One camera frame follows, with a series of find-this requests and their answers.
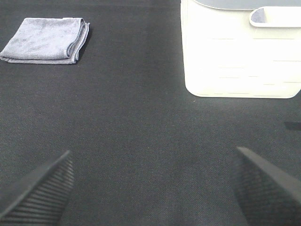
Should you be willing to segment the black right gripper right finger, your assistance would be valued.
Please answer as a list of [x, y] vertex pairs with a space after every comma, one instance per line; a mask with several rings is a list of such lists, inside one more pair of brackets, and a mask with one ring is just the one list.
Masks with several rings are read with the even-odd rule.
[[301, 182], [246, 147], [233, 155], [231, 185], [250, 226], [299, 226]]

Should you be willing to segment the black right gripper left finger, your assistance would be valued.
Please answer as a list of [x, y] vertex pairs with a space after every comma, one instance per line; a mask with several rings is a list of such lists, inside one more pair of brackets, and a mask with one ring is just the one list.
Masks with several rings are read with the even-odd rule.
[[0, 191], [2, 226], [57, 226], [74, 188], [71, 151], [49, 159]]

